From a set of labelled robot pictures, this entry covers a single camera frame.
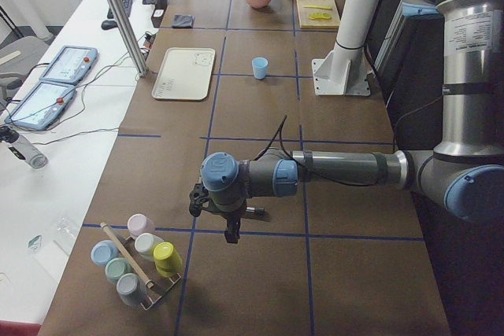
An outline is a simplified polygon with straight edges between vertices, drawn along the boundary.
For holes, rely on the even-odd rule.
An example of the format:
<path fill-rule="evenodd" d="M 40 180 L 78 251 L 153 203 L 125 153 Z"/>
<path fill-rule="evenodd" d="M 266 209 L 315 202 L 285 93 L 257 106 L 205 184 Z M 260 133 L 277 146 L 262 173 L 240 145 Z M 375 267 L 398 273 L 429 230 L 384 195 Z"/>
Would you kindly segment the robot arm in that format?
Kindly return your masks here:
<path fill-rule="evenodd" d="M 382 154 L 267 146 L 244 161 L 213 153 L 190 193 L 190 214 L 222 216 L 226 241 L 236 243 L 249 198 L 292 196 L 300 182 L 323 179 L 347 186 L 394 184 L 468 222 L 501 218 L 503 148 L 494 96 L 503 81 L 503 0 L 402 0 L 402 12 L 444 19 L 443 136 L 435 148 Z"/>

